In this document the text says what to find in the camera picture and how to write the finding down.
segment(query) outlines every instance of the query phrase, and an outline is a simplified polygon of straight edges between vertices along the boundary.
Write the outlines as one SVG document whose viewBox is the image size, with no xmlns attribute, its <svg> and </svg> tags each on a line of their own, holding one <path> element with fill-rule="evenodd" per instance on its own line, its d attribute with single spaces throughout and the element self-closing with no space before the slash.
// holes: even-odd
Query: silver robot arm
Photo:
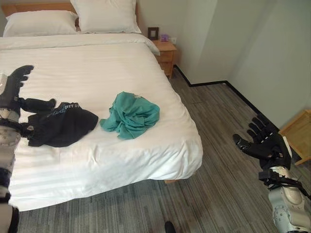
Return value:
<svg viewBox="0 0 311 233">
<path fill-rule="evenodd" d="M 18 208 L 9 205 L 9 184 L 13 172 L 14 151 L 21 137 L 28 137 L 32 130 L 28 124 L 19 124 L 20 109 L 37 113 L 54 108 L 56 101 L 19 98 L 22 81 L 33 66 L 16 69 L 10 76 L 0 74 L 0 233 L 16 233 L 19 221 Z"/>
<path fill-rule="evenodd" d="M 280 233 L 311 233 L 311 196 L 289 172 L 292 157 L 286 138 L 263 115 L 254 118 L 249 127 L 253 143 L 237 134 L 233 140 L 240 150 L 260 161 L 259 180 L 269 189 L 275 226 Z"/>
</svg>

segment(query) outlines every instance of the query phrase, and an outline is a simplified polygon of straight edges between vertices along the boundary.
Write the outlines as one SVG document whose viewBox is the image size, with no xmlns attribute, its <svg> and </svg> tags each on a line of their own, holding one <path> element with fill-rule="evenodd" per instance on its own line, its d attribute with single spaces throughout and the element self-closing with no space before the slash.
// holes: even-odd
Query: black robotic glove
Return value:
<svg viewBox="0 0 311 233">
<path fill-rule="evenodd" d="M 34 66 L 23 66 L 17 68 L 7 77 L 5 89 L 0 93 L 0 108 L 10 109 L 20 115 L 20 104 L 18 101 L 19 89 L 24 86 L 23 81 L 28 80 L 28 74 Z"/>
<path fill-rule="evenodd" d="M 245 154 L 259 159 L 262 169 L 284 166 L 289 170 L 292 158 L 283 137 L 264 115 L 259 114 L 257 117 L 252 119 L 253 122 L 248 125 L 251 129 L 247 131 L 254 142 L 248 142 L 234 134 L 234 143 Z"/>
</svg>

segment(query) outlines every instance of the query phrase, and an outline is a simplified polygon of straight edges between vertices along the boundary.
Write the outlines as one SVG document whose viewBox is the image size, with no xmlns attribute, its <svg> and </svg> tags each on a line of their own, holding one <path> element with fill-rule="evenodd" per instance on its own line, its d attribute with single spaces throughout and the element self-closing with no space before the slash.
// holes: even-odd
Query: black baseboard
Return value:
<svg viewBox="0 0 311 233">
<path fill-rule="evenodd" d="M 181 76 L 185 79 L 185 81 L 188 83 L 189 87 L 195 87 L 195 86 L 205 86 L 205 85 L 213 85 L 213 84 L 219 84 L 219 83 L 225 83 L 230 89 L 237 94 L 257 115 L 262 114 L 264 115 L 258 108 L 256 108 L 240 91 L 238 91 L 231 83 L 229 83 L 227 80 L 225 81 L 217 81 L 217 82 L 209 82 L 209 83 L 196 83 L 196 84 L 191 84 L 188 80 L 188 78 L 185 76 L 185 74 L 181 71 L 181 69 L 177 66 L 174 65 L 174 68 L 176 68 Z"/>
<path fill-rule="evenodd" d="M 194 87 L 194 86 L 206 86 L 206 85 L 213 85 L 213 84 L 219 84 L 219 83 L 226 83 L 226 81 L 215 81 L 215 82 L 208 82 L 208 83 L 195 83 L 191 84 L 188 80 L 188 78 L 185 76 L 185 74 L 181 71 L 181 69 L 178 67 L 178 65 L 174 65 L 174 68 L 176 68 L 181 76 L 184 78 L 184 80 L 188 83 L 189 87 Z"/>
</svg>

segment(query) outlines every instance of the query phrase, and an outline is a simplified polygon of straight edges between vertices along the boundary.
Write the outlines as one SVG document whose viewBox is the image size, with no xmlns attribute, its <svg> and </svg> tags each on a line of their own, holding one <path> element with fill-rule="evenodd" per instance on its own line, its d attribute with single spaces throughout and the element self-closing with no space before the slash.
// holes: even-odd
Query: gray carpet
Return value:
<svg viewBox="0 0 311 233">
<path fill-rule="evenodd" d="M 90 198 L 21 213 L 20 233 L 277 233 L 256 159 L 238 151 L 232 134 L 246 137 L 256 114 L 225 84 L 188 87 L 178 71 L 171 80 L 204 147 L 202 167 L 172 184 L 142 181 Z M 310 163 L 292 173 L 310 192 Z"/>
</svg>

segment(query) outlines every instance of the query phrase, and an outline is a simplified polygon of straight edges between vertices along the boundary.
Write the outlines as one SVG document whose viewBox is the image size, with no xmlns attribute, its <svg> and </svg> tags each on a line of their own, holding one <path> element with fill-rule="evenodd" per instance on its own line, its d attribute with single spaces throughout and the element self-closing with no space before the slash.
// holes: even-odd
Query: teal shirt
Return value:
<svg viewBox="0 0 311 233">
<path fill-rule="evenodd" d="M 101 127 L 116 131 L 121 139 L 134 139 L 154 126 L 160 117 L 160 108 L 141 96 L 121 92 L 109 109 L 110 117 L 101 119 Z"/>
</svg>

